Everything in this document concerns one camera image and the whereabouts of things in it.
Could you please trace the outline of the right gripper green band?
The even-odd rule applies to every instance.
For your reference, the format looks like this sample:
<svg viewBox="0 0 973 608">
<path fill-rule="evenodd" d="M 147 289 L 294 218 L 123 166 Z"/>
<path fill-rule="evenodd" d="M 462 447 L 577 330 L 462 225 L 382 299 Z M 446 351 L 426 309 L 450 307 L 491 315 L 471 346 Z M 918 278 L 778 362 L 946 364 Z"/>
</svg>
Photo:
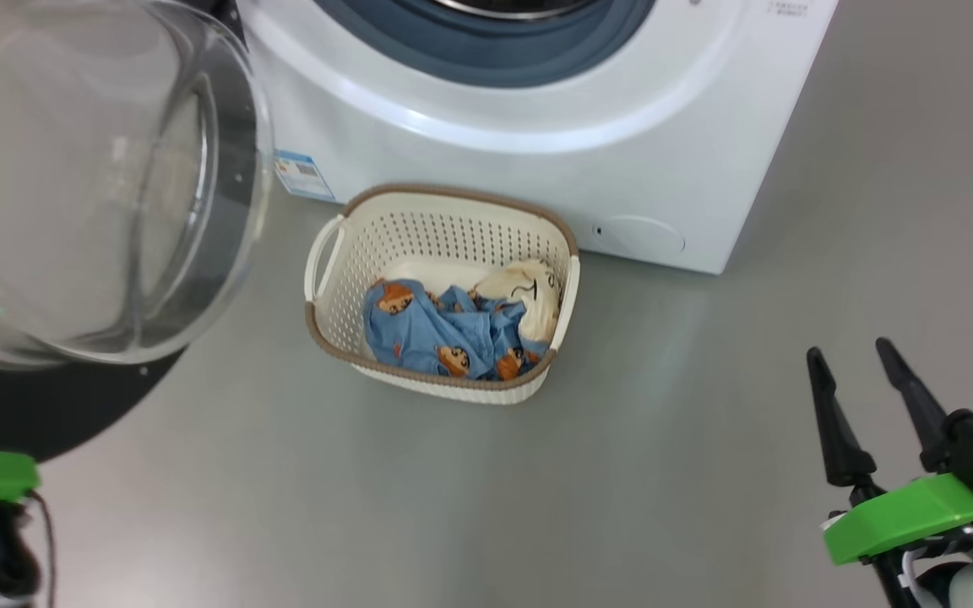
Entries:
<svg viewBox="0 0 973 608">
<path fill-rule="evenodd" d="M 876 349 L 889 384 L 902 396 L 914 425 L 927 472 L 949 469 L 946 412 L 927 385 L 910 368 L 889 338 L 877 338 Z M 862 450 L 845 418 L 833 373 L 823 352 L 807 350 L 808 381 L 824 460 L 825 478 L 834 487 L 872 484 L 877 466 Z M 973 491 L 953 474 L 934 475 L 861 502 L 824 524 L 824 543 L 835 566 L 873 558 L 931 536 L 973 523 Z"/>
</svg>

